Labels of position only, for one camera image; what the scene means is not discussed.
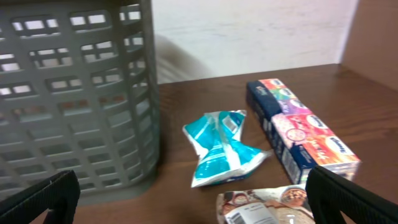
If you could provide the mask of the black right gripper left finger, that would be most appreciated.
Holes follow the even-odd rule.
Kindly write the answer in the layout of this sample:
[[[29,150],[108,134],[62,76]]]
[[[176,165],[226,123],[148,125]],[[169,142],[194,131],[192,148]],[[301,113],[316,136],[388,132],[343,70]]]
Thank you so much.
[[[47,212],[43,224],[73,223],[80,198],[73,170],[61,171],[1,202],[1,223],[30,223]]]

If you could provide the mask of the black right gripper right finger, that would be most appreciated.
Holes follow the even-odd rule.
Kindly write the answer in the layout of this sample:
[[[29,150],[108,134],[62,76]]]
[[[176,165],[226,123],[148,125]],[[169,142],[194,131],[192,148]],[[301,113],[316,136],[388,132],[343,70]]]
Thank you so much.
[[[397,205],[328,169],[316,166],[306,182],[308,204],[315,223],[397,224]]]

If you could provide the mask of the brown photo snack bag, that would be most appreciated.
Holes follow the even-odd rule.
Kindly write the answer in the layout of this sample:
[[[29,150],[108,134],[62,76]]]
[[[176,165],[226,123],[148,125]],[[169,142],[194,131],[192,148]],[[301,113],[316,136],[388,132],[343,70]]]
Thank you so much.
[[[216,199],[216,215],[224,224],[312,224],[305,185],[229,191]]]

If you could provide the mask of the multicolour tissue pack box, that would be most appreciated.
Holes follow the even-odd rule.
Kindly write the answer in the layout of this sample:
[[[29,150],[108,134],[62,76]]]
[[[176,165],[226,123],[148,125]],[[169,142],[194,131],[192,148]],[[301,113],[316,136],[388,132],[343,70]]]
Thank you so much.
[[[293,184],[315,166],[353,180],[359,157],[277,78],[248,82],[246,100]]]

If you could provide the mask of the teal white pouch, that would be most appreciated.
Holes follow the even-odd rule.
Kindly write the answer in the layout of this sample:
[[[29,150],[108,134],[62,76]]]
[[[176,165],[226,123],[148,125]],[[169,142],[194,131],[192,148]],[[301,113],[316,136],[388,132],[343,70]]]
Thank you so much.
[[[271,156],[241,142],[246,115],[245,110],[215,111],[183,126],[198,156],[192,188],[244,179]]]

